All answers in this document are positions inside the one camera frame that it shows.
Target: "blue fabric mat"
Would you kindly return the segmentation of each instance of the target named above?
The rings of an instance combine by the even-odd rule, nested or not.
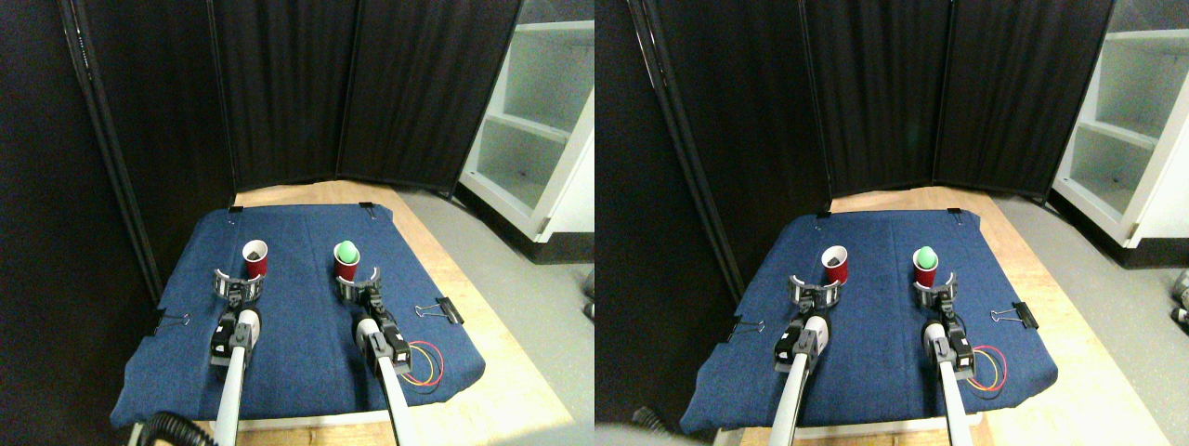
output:
[[[212,271],[219,268],[245,277],[240,249],[252,239],[269,244],[269,274],[257,304],[260,339],[244,378],[241,419],[388,408],[379,382],[366,371],[352,340],[351,314],[360,309],[334,293],[332,250],[345,239],[354,241],[361,255],[357,277],[369,277],[372,266],[379,266],[384,304],[405,339],[429,341],[446,358],[446,375],[432,394],[432,388],[402,379],[409,404],[449,400],[478,381],[484,362],[463,326],[414,314],[414,304],[432,306],[441,291],[396,231],[391,211],[380,206],[372,211],[375,219],[358,205],[222,209],[203,216],[158,306],[168,314],[189,313],[190,323],[163,327],[141,340],[125,366],[112,425],[143,421],[159,410],[191,420],[215,419],[222,379],[209,365],[207,351],[226,301],[214,295]],[[413,376],[428,375],[428,362],[414,351]]]
[[[995,346],[1007,356],[1008,381],[998,398],[981,400],[975,395],[990,394],[958,384],[965,409],[1015,407],[1052,385],[1057,365],[1037,332],[1020,322],[990,320],[992,309],[1009,309],[1019,299],[979,224],[979,216],[965,211],[957,218],[945,211],[888,211],[794,220],[768,252],[736,312],[746,322],[765,321],[766,329],[741,333],[715,347],[698,371],[681,428],[772,426],[788,376],[774,371],[772,358],[773,346],[793,316],[788,276],[824,283],[820,256],[831,245],[849,251],[850,276],[830,310],[830,344],[806,385],[798,426],[945,414],[937,373],[920,340],[931,312],[919,308],[911,288],[911,257],[924,245],[932,246],[940,259],[938,283],[951,271],[957,274],[955,307],[967,322],[970,343]],[[990,363],[981,356],[976,359],[977,377],[989,385]]]

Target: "black curtain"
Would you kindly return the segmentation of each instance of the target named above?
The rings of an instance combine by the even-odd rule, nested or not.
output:
[[[207,4],[87,0],[76,13],[164,283],[199,218],[234,197]]]
[[[832,195],[929,183],[950,1],[805,7]]]
[[[237,190],[334,176],[354,23],[354,1],[215,2]]]
[[[650,5],[674,106],[700,163],[692,174],[746,287],[785,225],[830,203],[798,4]]]
[[[339,175],[451,190],[520,1],[361,5]]]
[[[63,25],[56,2],[0,4],[5,445],[120,442],[108,414],[151,323]]]
[[[935,180],[1048,194],[1111,0],[956,1]]]
[[[685,413],[734,302],[686,187],[625,2],[599,2],[594,420]]]

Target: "red plastic cup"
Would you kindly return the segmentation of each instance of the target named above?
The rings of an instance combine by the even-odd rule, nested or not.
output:
[[[339,245],[334,245],[334,275],[342,277],[345,281],[353,282],[356,279],[356,269],[359,268],[359,259],[364,256],[360,253],[356,256],[356,260],[352,263],[345,263],[339,258]]]
[[[838,264],[830,266],[830,260],[838,259]],[[830,246],[822,253],[822,266],[825,266],[825,277],[830,283],[847,283],[847,249],[839,245]]]
[[[942,264],[942,259],[938,258],[937,263],[933,264],[933,268],[926,270],[924,268],[920,268],[920,260],[917,259],[917,257],[919,256],[920,256],[919,249],[912,252],[913,276],[916,277],[917,283],[919,283],[921,287],[933,288],[933,278],[937,277],[937,265]]]
[[[244,262],[247,263],[247,278],[263,276],[269,272],[269,245],[264,240],[252,240],[244,245]]]

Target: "yellow wire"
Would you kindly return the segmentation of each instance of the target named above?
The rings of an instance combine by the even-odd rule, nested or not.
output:
[[[992,358],[990,354],[988,354],[987,352],[984,352],[982,350],[975,350],[974,352],[975,353],[981,353],[982,356],[987,357],[987,360],[990,360],[990,366],[995,370],[995,382],[990,383],[990,387],[982,387],[982,385],[975,384],[971,378],[967,378],[967,383],[969,383],[970,387],[973,387],[975,389],[979,389],[979,390],[982,390],[982,391],[990,391],[990,389],[994,389],[995,385],[999,385],[999,364],[995,364],[995,359]]]
[[[416,350],[416,351],[421,352],[421,354],[426,356],[426,360],[429,362],[429,377],[426,378],[424,383],[433,382],[434,381],[434,360],[429,358],[429,353],[426,352],[423,348],[416,346],[416,345],[410,345],[409,348]],[[421,383],[421,384],[414,383],[411,379],[409,379],[409,373],[401,375],[401,377],[404,378],[405,382],[408,382],[409,384],[413,384],[413,385],[421,385],[421,387],[427,385],[424,383]]]

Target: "black coiled cable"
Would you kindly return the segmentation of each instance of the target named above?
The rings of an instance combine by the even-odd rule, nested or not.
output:
[[[169,412],[158,412],[145,422],[137,445],[152,446],[157,440],[169,441],[174,446],[216,446],[215,440],[199,425]]]

